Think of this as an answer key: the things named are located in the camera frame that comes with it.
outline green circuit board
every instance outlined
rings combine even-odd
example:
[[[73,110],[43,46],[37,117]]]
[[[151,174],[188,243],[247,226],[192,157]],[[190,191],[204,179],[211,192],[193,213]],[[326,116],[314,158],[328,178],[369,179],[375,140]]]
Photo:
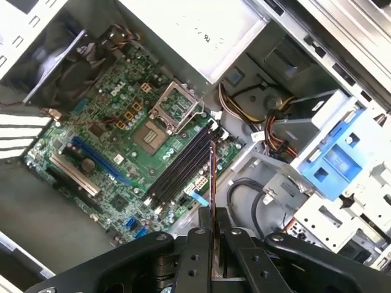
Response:
[[[86,93],[71,115],[53,123],[24,158],[45,181],[74,201],[92,220],[113,235],[112,244],[120,245],[140,236],[140,231],[167,231],[185,212],[196,204],[186,194],[189,188],[208,188],[208,165],[197,170],[181,186],[174,200],[161,213],[144,204],[142,197],[163,171],[192,139],[210,123],[211,117],[196,115],[177,135],[169,135],[165,124],[150,119],[149,111],[172,82],[139,48],[132,47]],[[178,92],[172,92],[162,108],[179,120],[191,103]],[[81,200],[75,191],[57,186],[48,168],[57,168],[53,155],[64,155],[72,138],[79,137],[91,149],[107,160],[131,184],[113,178],[105,169],[95,166],[85,171],[72,157],[67,161],[83,172],[99,188],[94,196],[96,206]],[[218,171],[221,174],[238,154],[241,144],[229,137],[218,144]],[[133,229],[124,223],[134,218]]]

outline black cable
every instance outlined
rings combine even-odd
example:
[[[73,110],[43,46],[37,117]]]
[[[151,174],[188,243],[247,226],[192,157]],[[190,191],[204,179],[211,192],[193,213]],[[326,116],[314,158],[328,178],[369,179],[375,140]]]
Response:
[[[239,90],[239,91],[237,91],[236,93],[234,93],[234,94],[231,96],[231,98],[234,99],[234,98],[236,98],[237,96],[241,95],[242,93],[247,93],[247,92],[249,92],[249,91],[251,91],[251,90],[255,90],[255,89],[257,89],[257,88],[260,88],[261,90],[266,90],[268,87],[265,87],[265,86],[263,85],[265,82],[266,82],[266,81],[263,81],[263,82],[261,82],[260,84],[254,84],[254,85],[251,85],[251,86],[249,86],[249,87],[246,87],[246,88],[244,88],[244,89],[242,89],[242,90]]]
[[[259,223],[258,223],[258,220],[257,220],[257,207],[258,207],[258,204],[259,204],[262,196],[264,196],[264,195],[265,195],[264,192],[260,192],[254,198],[254,201],[252,202],[252,205],[251,205],[251,219],[252,219],[252,223],[254,224],[255,229],[257,230],[257,233],[258,233],[260,239],[264,239],[265,238],[265,234],[262,231],[261,227],[259,226]]]
[[[253,210],[253,208],[255,208],[255,217],[252,216],[252,221],[253,221],[253,224],[255,226],[255,229],[257,230],[257,233],[259,234],[261,239],[263,239],[265,237],[265,234],[261,230],[261,228],[260,228],[260,226],[258,224],[256,211],[257,211],[257,206],[258,206],[258,203],[260,201],[260,198],[264,194],[264,192],[263,192],[264,186],[262,184],[256,182],[255,180],[250,179],[250,178],[241,178],[239,180],[234,181],[233,184],[230,186],[230,188],[229,188],[229,190],[227,192],[227,207],[228,207],[229,214],[231,215],[231,218],[233,220],[233,223],[236,226],[241,226],[241,225],[239,223],[238,218],[236,218],[235,212],[233,211],[233,208],[232,208],[232,196],[233,196],[233,193],[235,192],[235,190],[239,186],[247,186],[247,187],[249,187],[249,188],[251,188],[253,190],[258,191],[258,195],[255,197],[255,199],[254,199],[254,201],[252,203],[252,207],[251,207],[251,211]]]

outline motherboard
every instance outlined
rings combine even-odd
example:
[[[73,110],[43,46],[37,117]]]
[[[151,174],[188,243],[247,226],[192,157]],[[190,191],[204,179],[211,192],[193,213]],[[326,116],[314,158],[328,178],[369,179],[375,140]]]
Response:
[[[202,194],[211,141],[218,175],[243,145],[202,99],[132,46],[67,117],[52,122],[24,161],[118,246],[167,231],[195,205],[208,204]]]

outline white pci slot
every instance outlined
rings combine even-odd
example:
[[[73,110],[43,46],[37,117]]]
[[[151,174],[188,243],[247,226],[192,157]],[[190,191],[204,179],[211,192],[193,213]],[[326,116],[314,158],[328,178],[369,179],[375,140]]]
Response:
[[[59,167],[65,174],[75,180],[83,189],[85,189],[93,197],[100,192],[100,188],[82,174],[78,169],[67,162],[61,155],[55,154],[50,157],[50,161]]]

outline black plastic arm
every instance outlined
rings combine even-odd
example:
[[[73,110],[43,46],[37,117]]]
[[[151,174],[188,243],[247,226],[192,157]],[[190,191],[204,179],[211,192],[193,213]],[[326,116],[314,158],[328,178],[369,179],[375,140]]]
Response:
[[[295,237],[270,234],[265,238],[265,249],[297,268],[300,291],[391,292],[391,276]]]

